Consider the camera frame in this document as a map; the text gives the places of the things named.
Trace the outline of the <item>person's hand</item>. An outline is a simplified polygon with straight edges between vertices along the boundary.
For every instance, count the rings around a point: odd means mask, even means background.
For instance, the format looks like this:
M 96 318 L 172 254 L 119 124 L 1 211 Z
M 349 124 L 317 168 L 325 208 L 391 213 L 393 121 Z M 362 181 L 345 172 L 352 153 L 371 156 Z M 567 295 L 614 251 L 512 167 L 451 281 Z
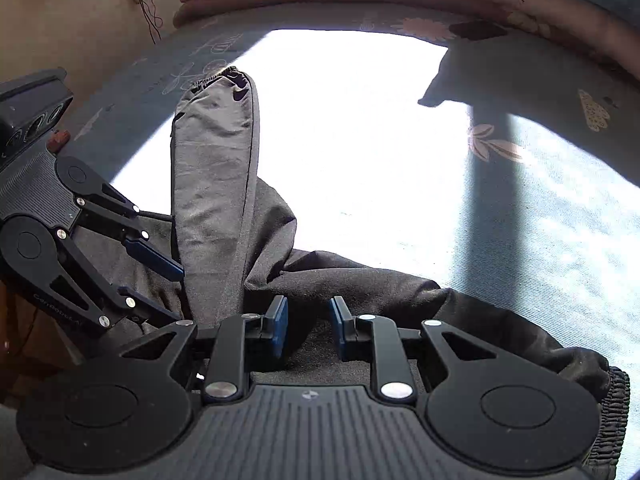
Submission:
M 70 133 L 67 130 L 56 130 L 55 133 L 47 140 L 47 150 L 56 154 L 70 142 Z

